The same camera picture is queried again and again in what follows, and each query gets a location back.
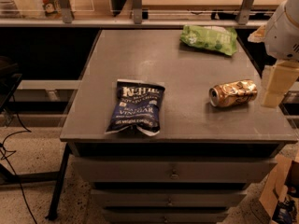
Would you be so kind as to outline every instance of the power cord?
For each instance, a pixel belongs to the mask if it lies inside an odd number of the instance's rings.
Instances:
[[[13,102],[14,102],[14,104],[15,104],[15,103],[16,103],[16,100],[15,100],[14,95],[12,95],[12,99],[13,99]],[[16,150],[14,150],[14,151],[9,151],[9,150],[6,150],[6,148],[5,148],[5,146],[4,146],[4,143],[7,141],[7,139],[8,139],[10,136],[12,136],[12,135],[14,135],[14,134],[17,134],[17,133],[24,133],[24,132],[28,132],[28,133],[30,133],[30,132],[31,132],[31,131],[30,131],[29,129],[27,129],[26,126],[22,123],[18,111],[16,111],[16,115],[17,115],[18,121],[19,121],[20,125],[23,127],[24,131],[18,131],[18,132],[15,132],[15,133],[11,133],[11,134],[9,134],[8,136],[5,137],[5,139],[3,140],[2,143],[0,143],[0,153],[2,154],[1,160],[6,160],[6,161],[7,161],[9,167],[11,168],[11,170],[12,170],[12,172],[13,172],[13,174],[14,174],[15,177],[17,178],[17,180],[18,180],[18,182],[19,182],[19,184],[20,184],[22,197],[23,197],[23,199],[24,199],[24,201],[25,201],[25,204],[26,204],[26,207],[27,207],[27,209],[28,209],[28,211],[29,211],[29,214],[30,214],[30,216],[32,217],[34,223],[37,224],[37,221],[36,221],[36,219],[35,219],[35,216],[33,215],[32,211],[31,211],[31,209],[30,209],[30,206],[29,206],[29,204],[28,204],[28,202],[27,202],[27,199],[26,199],[26,196],[25,196],[25,192],[24,192],[24,189],[23,189],[22,184],[21,184],[21,179],[20,179],[20,177],[17,175],[17,173],[16,173],[15,169],[13,168],[13,166],[11,165],[10,161],[8,160],[8,157],[10,157],[11,155],[13,155],[13,154],[16,152]]]

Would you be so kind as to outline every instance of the soda can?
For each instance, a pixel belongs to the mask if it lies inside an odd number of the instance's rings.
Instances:
[[[216,85],[209,90],[210,103],[215,107],[241,105],[254,101],[258,90],[250,79]]]

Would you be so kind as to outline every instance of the blue chip bag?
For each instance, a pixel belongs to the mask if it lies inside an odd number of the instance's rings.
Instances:
[[[141,80],[118,79],[118,102],[105,133],[117,133],[129,127],[153,136],[160,131],[159,110],[165,87]]]

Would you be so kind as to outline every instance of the cardboard box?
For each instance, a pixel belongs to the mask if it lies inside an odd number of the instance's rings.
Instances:
[[[270,224],[278,224],[289,223],[276,221],[278,220],[281,203],[284,203],[286,200],[292,202],[295,200],[294,208],[290,212],[286,211],[286,209],[281,210],[285,211],[285,213],[287,212],[286,216],[292,217],[292,224],[299,224],[299,216],[297,214],[299,213],[297,202],[297,199],[299,200],[299,153],[295,161],[282,155],[277,155],[276,159],[278,164],[267,178],[260,197],[260,203],[271,217]],[[298,187],[296,191],[297,195],[293,192],[293,195],[290,196],[291,190],[293,190],[291,187]]]

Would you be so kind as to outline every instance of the gray tabletop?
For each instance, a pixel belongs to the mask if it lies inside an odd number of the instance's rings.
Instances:
[[[232,57],[201,51],[179,41],[180,30],[104,30],[65,121],[62,141],[73,142],[284,142],[297,141],[279,108],[253,102],[213,107],[208,91],[221,83],[261,79],[237,44]],[[160,133],[105,134],[117,102],[117,79],[165,86]]]

